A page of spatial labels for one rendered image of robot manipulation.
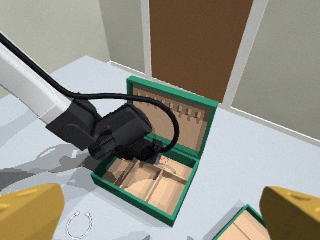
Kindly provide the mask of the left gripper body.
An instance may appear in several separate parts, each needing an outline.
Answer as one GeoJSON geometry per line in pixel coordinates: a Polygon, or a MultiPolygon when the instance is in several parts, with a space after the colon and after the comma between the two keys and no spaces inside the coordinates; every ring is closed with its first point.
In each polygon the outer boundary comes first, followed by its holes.
{"type": "Polygon", "coordinates": [[[117,157],[119,159],[123,158],[125,160],[133,160],[134,157],[128,153],[129,149],[132,146],[133,146],[133,144],[131,144],[128,147],[123,147],[122,151],[119,154],[115,155],[115,157],[117,157]]]}

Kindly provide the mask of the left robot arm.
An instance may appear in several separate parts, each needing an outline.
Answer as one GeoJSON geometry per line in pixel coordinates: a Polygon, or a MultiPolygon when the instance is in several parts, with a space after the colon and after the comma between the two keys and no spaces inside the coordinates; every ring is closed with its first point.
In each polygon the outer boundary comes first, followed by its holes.
{"type": "Polygon", "coordinates": [[[152,126],[142,110],[126,102],[104,117],[88,100],[67,96],[0,36],[0,86],[43,121],[46,129],[81,151],[88,148],[96,160],[119,154],[123,147],[140,161],[158,165],[163,142],[144,136],[152,126]]]}

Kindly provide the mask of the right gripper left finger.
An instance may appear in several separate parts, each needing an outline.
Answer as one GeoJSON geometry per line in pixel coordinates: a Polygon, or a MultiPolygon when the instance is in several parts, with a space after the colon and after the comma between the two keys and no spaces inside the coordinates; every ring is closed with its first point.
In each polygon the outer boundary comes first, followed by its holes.
{"type": "Polygon", "coordinates": [[[0,195],[0,240],[52,240],[64,205],[60,184],[0,195]]]}

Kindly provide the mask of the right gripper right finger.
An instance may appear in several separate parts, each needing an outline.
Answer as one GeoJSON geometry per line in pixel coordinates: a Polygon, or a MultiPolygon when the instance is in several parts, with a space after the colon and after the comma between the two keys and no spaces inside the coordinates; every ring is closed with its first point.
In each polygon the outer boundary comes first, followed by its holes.
{"type": "Polygon", "coordinates": [[[265,186],[259,209],[271,240],[320,240],[320,198],[265,186]]]}

